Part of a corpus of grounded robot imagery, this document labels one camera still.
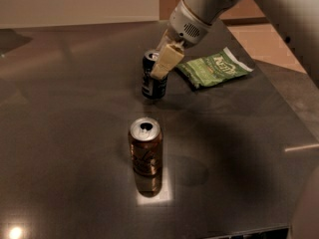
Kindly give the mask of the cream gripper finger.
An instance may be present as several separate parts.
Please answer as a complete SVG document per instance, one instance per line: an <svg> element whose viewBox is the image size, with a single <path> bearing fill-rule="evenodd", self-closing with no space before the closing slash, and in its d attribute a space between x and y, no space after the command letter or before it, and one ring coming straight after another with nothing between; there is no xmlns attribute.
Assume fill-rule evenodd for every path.
<svg viewBox="0 0 319 239"><path fill-rule="evenodd" d="M184 57L182 43L172 42L163 45L159 50L159 57L151 71L151 77L162 80Z"/></svg>
<svg viewBox="0 0 319 239"><path fill-rule="evenodd" d="M164 33L162 34L159 44L156 47L157 51L160 51L160 49L165 46L166 44L168 44L170 42L170 37L168 35L168 31L164 31Z"/></svg>

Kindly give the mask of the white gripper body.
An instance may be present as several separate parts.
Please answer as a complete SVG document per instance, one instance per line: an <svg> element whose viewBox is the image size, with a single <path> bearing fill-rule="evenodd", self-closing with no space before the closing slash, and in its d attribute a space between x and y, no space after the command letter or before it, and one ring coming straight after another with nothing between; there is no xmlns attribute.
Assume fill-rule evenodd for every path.
<svg viewBox="0 0 319 239"><path fill-rule="evenodd" d="M180 0L171 12L167 35L175 42L183 42L185 48L197 45L209 32L212 13L204 7L191 8L186 0Z"/></svg>

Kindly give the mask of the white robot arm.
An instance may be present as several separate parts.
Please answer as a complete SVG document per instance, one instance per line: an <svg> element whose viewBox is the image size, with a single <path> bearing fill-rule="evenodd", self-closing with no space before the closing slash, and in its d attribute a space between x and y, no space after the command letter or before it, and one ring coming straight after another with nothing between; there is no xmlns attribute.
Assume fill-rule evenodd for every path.
<svg viewBox="0 0 319 239"><path fill-rule="evenodd" d="M152 76L160 80L197 45L216 19L239 0L180 0L157 50ZM319 86L319 0L253 0L312 82Z"/></svg>

